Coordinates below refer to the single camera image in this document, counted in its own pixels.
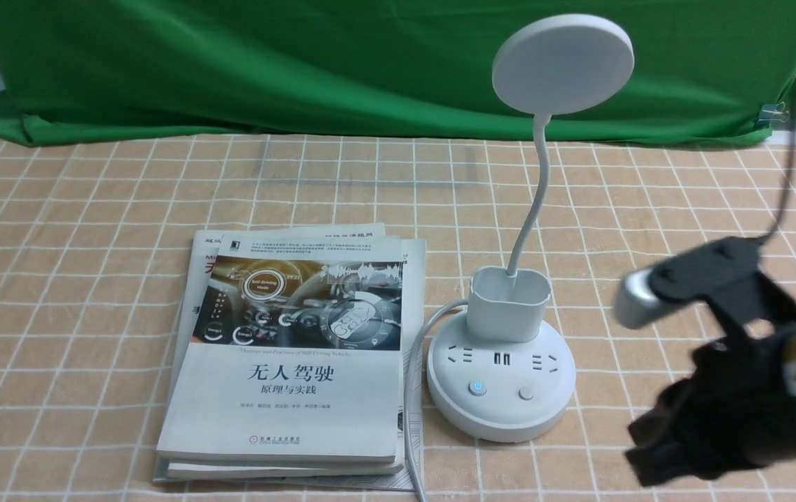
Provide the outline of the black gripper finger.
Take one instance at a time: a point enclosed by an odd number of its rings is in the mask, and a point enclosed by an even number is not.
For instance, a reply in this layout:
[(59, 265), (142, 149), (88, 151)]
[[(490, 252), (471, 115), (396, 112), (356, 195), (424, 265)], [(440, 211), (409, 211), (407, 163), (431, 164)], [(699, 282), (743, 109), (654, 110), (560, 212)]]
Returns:
[(652, 488), (683, 477), (719, 477), (716, 451), (697, 418), (679, 406), (657, 402), (628, 426), (633, 447), (624, 456), (641, 487)]

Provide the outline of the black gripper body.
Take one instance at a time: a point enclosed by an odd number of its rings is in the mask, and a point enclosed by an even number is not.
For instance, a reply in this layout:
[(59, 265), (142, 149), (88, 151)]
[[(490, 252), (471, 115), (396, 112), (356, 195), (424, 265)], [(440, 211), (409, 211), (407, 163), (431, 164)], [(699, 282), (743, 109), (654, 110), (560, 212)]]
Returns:
[(695, 370), (657, 402), (697, 415), (719, 469), (765, 469), (796, 460), (796, 326), (733, 345), (698, 347)]

